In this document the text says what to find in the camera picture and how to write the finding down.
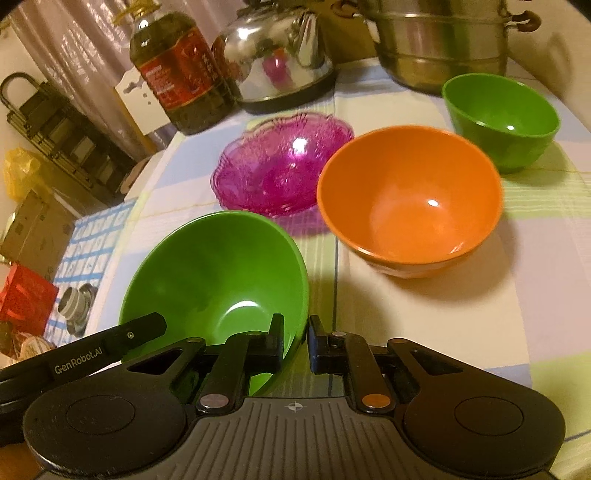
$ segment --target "red bag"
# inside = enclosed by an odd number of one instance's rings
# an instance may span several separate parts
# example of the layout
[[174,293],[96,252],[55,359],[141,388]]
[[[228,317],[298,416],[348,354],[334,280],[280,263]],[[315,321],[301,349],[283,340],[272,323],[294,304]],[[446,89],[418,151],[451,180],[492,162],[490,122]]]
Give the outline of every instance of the red bag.
[[42,336],[58,289],[22,265],[13,264],[0,292],[0,320],[22,332]]

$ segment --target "bottle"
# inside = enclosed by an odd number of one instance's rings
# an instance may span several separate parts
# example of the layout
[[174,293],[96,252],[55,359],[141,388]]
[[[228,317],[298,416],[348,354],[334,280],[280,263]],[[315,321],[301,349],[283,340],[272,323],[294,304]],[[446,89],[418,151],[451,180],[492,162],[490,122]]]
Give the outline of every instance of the bottle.
[[114,23],[128,14],[134,19],[129,58],[179,131],[196,134],[232,111],[232,94],[191,17],[134,0]]

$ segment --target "orange bowl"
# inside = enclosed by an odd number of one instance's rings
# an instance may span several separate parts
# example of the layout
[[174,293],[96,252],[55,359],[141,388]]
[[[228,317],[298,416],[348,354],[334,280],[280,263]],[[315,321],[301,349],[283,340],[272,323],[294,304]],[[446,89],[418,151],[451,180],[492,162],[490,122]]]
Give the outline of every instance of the orange bowl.
[[501,178],[468,140],[404,125],[358,137],[325,165],[318,205],[332,232],[377,269],[428,277],[494,230]]

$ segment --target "pink translucent plastic bowl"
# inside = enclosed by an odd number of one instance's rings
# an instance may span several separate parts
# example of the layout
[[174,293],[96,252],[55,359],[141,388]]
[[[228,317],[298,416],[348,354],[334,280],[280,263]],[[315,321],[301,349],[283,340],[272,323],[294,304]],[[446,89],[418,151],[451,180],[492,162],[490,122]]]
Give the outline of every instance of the pink translucent plastic bowl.
[[305,112],[267,120],[224,149],[212,189],[229,210],[269,218],[302,212],[316,205],[328,159],[352,139],[352,128],[332,115]]

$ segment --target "curtain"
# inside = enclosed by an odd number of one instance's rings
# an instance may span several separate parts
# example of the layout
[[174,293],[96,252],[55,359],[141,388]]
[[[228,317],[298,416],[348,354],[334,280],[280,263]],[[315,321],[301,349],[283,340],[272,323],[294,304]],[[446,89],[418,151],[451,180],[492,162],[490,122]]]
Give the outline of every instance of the curtain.
[[[151,153],[150,146],[134,128],[114,90],[132,67],[129,60],[132,25],[112,24],[115,15],[128,3],[25,0],[10,17],[19,39],[47,80],[132,158],[141,160]],[[162,0],[161,3],[193,17],[210,44],[243,6],[241,0]],[[158,148],[164,148],[175,131],[169,125],[150,137]]]

